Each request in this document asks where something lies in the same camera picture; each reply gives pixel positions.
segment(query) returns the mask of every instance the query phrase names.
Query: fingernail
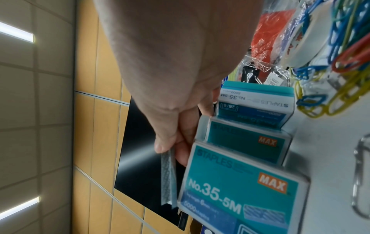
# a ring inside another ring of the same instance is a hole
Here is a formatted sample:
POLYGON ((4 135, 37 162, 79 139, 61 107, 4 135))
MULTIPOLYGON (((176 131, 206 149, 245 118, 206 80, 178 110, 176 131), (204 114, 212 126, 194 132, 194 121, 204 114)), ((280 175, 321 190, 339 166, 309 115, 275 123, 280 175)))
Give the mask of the fingernail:
POLYGON ((157 139, 155 139, 155 142, 154 142, 154 150, 156 153, 163 153, 163 146, 157 139))

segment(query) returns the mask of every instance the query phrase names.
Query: black panel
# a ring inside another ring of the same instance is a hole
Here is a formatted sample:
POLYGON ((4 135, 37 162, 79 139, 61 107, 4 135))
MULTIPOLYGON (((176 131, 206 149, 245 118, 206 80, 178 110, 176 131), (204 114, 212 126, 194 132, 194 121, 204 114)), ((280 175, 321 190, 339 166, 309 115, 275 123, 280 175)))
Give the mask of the black panel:
MULTIPOLYGON (((161 206, 161 158, 154 151, 154 140, 151 125, 131 99, 114 187, 178 226, 178 209, 161 206)), ((176 172, 179 193, 185 167, 177 163, 176 172)))

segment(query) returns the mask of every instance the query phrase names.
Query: hand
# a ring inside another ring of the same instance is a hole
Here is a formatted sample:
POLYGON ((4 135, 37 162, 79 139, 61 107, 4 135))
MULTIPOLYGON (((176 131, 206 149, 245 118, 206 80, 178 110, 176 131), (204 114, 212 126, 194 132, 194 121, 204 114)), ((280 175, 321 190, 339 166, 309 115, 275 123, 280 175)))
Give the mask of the hand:
POLYGON ((155 133, 187 165, 202 114, 250 46, 263 1, 94 0, 125 85, 155 133))

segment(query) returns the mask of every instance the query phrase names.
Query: teal staple box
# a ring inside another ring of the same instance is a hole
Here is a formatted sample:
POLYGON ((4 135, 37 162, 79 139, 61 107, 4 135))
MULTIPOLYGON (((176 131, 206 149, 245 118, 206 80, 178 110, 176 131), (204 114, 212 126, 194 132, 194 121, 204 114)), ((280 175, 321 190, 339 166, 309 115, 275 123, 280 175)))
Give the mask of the teal staple box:
POLYGON ((291 136, 282 130, 211 117, 205 140, 217 146, 227 147, 282 165, 291 142, 291 136))
POLYGON ((177 204, 217 234, 297 234, 308 187, 299 174, 196 140, 177 204))
POLYGON ((225 81, 217 116, 242 123, 280 129, 294 112, 291 87, 225 81))

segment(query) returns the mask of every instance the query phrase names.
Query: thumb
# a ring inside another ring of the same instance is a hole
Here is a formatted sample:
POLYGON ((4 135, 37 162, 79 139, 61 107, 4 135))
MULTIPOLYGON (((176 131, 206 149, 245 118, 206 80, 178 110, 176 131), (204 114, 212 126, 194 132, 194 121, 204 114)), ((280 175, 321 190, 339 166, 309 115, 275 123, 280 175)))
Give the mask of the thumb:
POLYGON ((154 142, 156 153, 168 151, 176 142, 178 110, 153 108, 148 105, 140 105, 139 103, 137 105, 156 134, 154 142))

